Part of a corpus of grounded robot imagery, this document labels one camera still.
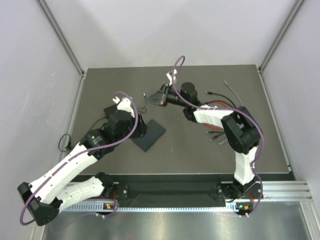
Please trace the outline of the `black network switch box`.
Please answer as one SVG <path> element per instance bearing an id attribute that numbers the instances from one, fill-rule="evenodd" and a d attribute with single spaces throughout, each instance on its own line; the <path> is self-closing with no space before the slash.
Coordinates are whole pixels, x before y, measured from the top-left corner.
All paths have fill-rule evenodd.
<path id="1" fill-rule="evenodd" d="M 147 152 L 156 141 L 166 132 L 166 129 L 157 121 L 151 119 L 147 124 L 146 134 L 143 137 L 134 138 L 131 141 L 142 151 Z"/>

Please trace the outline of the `black ethernet cable long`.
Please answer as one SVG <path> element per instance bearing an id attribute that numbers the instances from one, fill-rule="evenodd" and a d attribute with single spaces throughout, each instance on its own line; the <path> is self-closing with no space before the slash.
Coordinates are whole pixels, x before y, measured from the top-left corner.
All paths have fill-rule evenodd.
<path id="1" fill-rule="evenodd" d="M 214 96 L 219 96 L 219 97 L 222 97 L 222 98 L 224 98 L 224 99 L 226 99 L 227 100 L 227 102 L 233 102 L 229 97 L 227 97 L 227 96 L 225 96 L 225 95 L 223 95 L 223 94 L 220 94 L 220 93 L 214 93 L 214 92 L 212 92 L 212 91 L 205 91 L 204 92 L 205 94 L 207 94 L 207 95 L 214 95 Z"/>

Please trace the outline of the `black ethernet cable short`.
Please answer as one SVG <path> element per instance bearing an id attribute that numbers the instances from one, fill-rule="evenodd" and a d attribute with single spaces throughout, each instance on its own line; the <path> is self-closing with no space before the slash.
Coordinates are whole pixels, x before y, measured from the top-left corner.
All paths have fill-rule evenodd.
<path id="1" fill-rule="evenodd" d="M 211 101 L 203 102 L 202 105 L 208 105 L 208 104 L 211 104 L 211 103 L 216 103 L 218 105 L 222 105 L 225 108 L 236 107 L 236 105 L 232 101 L 231 102 L 227 102 L 227 101 L 223 101 L 223 100 L 211 100 Z M 205 123 L 204 125 L 206 127 L 210 128 L 210 130 L 207 131 L 206 134 L 216 134 L 210 139 L 210 141 L 214 141 L 217 138 L 219 138 L 219 137 L 221 137 L 221 136 L 223 136 L 225 134 L 222 131 L 221 127 L 214 126 L 214 125 L 211 125 L 211 124 L 208 124 L 208 123 Z"/>

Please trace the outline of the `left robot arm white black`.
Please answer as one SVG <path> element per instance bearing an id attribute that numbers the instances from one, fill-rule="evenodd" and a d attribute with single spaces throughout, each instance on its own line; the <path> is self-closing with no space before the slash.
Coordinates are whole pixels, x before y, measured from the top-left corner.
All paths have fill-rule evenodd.
<path id="1" fill-rule="evenodd" d="M 23 182 L 17 187 L 24 203 L 22 211 L 29 211 L 32 221 L 44 226 L 79 202 L 91 198 L 115 200 L 114 183 L 103 172 L 75 185 L 69 183 L 125 140 L 144 137 L 147 128 L 141 113 L 116 110 L 101 128 L 88 131 L 50 171 L 31 183 Z"/>

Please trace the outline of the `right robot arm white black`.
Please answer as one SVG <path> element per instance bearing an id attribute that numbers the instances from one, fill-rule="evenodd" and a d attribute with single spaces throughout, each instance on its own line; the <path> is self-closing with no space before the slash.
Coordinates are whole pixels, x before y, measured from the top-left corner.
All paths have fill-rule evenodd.
<path id="1" fill-rule="evenodd" d="M 189 121 L 221 128 L 235 152 L 231 197 L 245 198 L 251 193 L 256 177 L 255 162 L 260 157 L 257 150 L 264 138 L 246 107 L 218 108 L 201 103 L 190 82 L 183 83 L 180 90 L 176 90 L 174 84 L 163 84 L 156 93 L 146 97 L 146 101 L 161 107 L 167 104 L 181 106 Z"/>

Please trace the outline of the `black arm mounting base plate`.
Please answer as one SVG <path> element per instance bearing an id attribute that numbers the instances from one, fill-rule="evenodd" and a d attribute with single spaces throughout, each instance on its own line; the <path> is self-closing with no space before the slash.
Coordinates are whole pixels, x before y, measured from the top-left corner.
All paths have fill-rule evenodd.
<path id="1" fill-rule="evenodd" d="M 263 197 L 261 181 L 245 185 L 232 174 L 110 174 L 99 199 L 117 200 L 129 208 L 205 208 L 251 203 Z"/>

